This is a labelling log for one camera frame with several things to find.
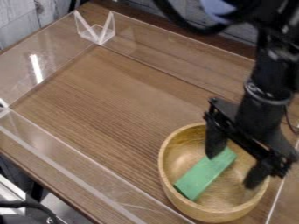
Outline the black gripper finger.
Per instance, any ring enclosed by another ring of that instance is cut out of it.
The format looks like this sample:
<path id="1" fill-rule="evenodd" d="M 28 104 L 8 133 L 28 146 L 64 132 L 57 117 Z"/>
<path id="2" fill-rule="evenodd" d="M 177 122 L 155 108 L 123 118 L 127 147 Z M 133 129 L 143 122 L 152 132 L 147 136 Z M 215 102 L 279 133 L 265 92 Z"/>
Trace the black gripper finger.
<path id="1" fill-rule="evenodd" d="M 205 154 L 215 158 L 224 150 L 228 142 L 227 134 L 212 118 L 207 119 L 205 127 Z"/>
<path id="2" fill-rule="evenodd" d="M 255 189 L 272 173 L 272 166 L 265 161 L 257 162 L 249 169 L 243 184 L 247 189 Z"/>

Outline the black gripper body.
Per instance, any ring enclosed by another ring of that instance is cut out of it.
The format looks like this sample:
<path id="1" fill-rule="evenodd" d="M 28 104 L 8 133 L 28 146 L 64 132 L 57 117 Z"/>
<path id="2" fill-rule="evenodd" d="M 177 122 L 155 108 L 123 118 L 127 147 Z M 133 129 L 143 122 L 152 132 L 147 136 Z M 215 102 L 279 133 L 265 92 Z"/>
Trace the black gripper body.
<path id="1" fill-rule="evenodd" d="M 253 82 L 244 84 L 240 103 L 219 97 L 209 98 L 204 120 L 212 118 L 233 141 L 256 162 L 272 166 L 270 176 L 284 177 L 298 161 L 295 147 L 280 130 L 286 105 L 294 98 L 288 87 L 263 88 Z"/>

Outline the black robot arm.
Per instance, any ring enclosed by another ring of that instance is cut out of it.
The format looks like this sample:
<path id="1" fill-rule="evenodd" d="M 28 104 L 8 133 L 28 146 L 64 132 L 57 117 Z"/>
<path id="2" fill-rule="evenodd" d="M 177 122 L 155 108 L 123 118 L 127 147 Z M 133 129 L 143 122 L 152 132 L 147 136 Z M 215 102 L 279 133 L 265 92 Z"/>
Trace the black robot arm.
<path id="1" fill-rule="evenodd" d="M 197 35 L 217 34 L 237 24 L 256 30 L 256 60 L 240 103 L 213 97 L 203 116 L 207 156 L 216 157 L 233 141 L 256 159 L 243 180 L 253 189 L 267 177 L 284 177 L 299 161 L 280 129 L 299 94 L 299 0 L 200 0 L 213 20 L 205 28 L 187 21 L 169 0 L 153 3 L 177 26 Z"/>

